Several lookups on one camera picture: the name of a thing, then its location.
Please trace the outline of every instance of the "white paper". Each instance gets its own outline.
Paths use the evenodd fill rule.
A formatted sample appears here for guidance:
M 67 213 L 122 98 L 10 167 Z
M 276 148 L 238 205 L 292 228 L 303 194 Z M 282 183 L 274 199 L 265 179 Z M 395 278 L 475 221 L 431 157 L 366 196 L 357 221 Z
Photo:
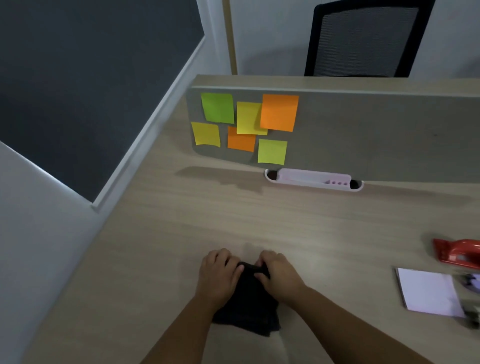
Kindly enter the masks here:
M 397 272 L 408 310 L 465 317 L 452 276 L 403 268 Z

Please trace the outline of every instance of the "white wall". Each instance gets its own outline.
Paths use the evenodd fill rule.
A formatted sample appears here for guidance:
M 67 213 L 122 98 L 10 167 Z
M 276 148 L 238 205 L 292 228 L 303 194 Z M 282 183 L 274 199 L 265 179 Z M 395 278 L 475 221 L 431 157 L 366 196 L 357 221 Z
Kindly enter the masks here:
M 230 0 L 239 74 L 303 76 L 313 9 L 331 0 Z M 480 77 L 479 0 L 437 0 L 410 77 Z
M 219 57 L 225 52 L 222 43 L 213 39 L 207 1 L 198 0 L 205 38 L 97 211 L 0 143 L 0 363 L 20 361 L 192 79 L 198 73 L 230 72 L 229 59 Z

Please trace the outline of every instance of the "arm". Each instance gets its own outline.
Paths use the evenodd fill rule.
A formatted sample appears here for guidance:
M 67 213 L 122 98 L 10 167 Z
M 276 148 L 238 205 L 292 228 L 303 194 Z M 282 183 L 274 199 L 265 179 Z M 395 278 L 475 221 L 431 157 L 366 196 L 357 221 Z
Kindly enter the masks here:
M 263 251 L 270 279 L 255 276 L 266 291 L 295 310 L 336 364 L 432 364 L 423 356 L 360 320 L 303 283 L 283 254 Z
M 202 261 L 195 296 L 185 306 L 141 364 L 199 364 L 214 313 L 235 291 L 243 271 L 227 249 L 210 252 Z

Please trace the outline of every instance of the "notepad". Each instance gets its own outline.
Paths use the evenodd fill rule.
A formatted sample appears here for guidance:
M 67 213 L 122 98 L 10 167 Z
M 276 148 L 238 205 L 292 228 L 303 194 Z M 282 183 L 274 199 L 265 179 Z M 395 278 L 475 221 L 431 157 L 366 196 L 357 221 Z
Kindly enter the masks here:
M 202 93 L 202 107 L 207 121 L 234 124 L 233 97 L 231 94 Z
M 285 163 L 287 142 L 282 140 L 258 139 L 258 163 Z
M 218 125 L 192 121 L 192 129 L 196 145 L 207 144 L 211 146 L 220 146 L 220 132 L 218 130 Z
M 264 95 L 260 127 L 292 132 L 298 103 L 299 97 L 295 95 Z
M 403 268 L 397 268 L 396 272 L 408 310 L 465 317 L 449 274 Z
M 237 134 L 267 135 L 268 129 L 260 127 L 262 104 L 237 102 Z
M 256 135 L 237 134 L 237 128 L 228 127 L 228 148 L 246 150 L 253 152 L 255 150 Z

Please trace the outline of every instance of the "dark gray wall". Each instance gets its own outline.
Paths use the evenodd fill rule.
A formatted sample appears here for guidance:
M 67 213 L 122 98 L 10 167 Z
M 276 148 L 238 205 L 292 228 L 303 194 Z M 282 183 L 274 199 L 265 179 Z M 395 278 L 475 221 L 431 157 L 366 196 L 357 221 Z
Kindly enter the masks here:
M 0 141 L 93 201 L 203 37 L 195 0 L 0 2 Z

